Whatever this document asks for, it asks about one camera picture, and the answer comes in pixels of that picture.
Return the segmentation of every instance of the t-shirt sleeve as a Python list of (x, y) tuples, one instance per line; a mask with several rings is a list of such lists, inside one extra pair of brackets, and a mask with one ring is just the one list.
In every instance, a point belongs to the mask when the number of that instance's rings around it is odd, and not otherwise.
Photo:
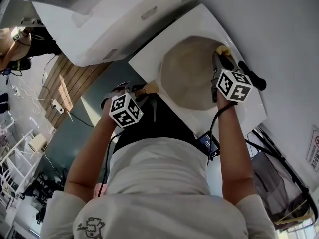
[(85, 202), (63, 191), (54, 191), (48, 200), (41, 228), (41, 239), (73, 238), (73, 223)]
[(269, 219), (259, 195), (250, 195), (240, 200), (236, 207), (246, 220), (250, 239), (275, 239), (275, 228)]

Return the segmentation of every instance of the yellow sponge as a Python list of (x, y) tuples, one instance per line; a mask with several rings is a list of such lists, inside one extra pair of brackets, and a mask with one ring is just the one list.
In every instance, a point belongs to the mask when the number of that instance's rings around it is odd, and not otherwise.
[(218, 53), (218, 55), (224, 54), (226, 56), (229, 56), (231, 54), (231, 50), (230, 48), (228, 48), (225, 45), (220, 45), (217, 49), (216, 52)]

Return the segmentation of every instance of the person's left arm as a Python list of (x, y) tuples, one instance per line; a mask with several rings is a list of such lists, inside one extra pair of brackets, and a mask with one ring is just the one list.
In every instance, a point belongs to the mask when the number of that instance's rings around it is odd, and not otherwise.
[(105, 102), (103, 115), (75, 158), (64, 187), (64, 192), (78, 196), (86, 203), (93, 198), (104, 155), (116, 127), (115, 122), (109, 116), (111, 102), (112, 99)]
[(8, 50), (8, 52), (5, 54), (4, 58), (0, 59), (0, 71), (3, 71), (9, 64), (9, 62), (11, 61), (12, 57), (14, 56), (15, 51), (18, 49), (19, 47), (19, 42), (15, 41), (10, 49)]

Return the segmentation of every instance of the black pants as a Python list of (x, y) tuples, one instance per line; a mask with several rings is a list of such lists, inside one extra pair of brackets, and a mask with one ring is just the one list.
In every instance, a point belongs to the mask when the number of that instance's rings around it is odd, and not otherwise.
[(61, 54), (59, 46), (45, 27), (36, 27), (31, 31), (31, 47), (25, 56), (26, 58), (41, 56), (44, 54)]
[(5, 102), (4, 104), (0, 104), (0, 114), (3, 114), (7, 110), (9, 110), (9, 105), (7, 103), (8, 101), (9, 101), (8, 93), (3, 93), (2, 95), (0, 95), (0, 103)]
[(120, 136), (114, 147), (114, 152), (124, 146), (147, 138), (167, 137), (185, 141), (202, 151), (202, 146), (196, 141), (193, 132), (181, 121), (181, 119), (168, 107), (157, 95), (156, 119), (154, 122), (153, 106), (146, 102), (142, 106), (143, 116), (141, 120), (128, 126)]

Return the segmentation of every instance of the cartoon drawing on shirt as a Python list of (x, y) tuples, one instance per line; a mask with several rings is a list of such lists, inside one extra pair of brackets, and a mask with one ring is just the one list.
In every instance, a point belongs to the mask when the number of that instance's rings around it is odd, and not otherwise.
[(101, 222), (100, 218), (89, 217), (86, 221), (86, 226), (80, 223), (76, 230), (85, 230), (85, 234), (89, 238), (102, 239), (101, 228), (104, 227), (104, 225), (105, 223)]

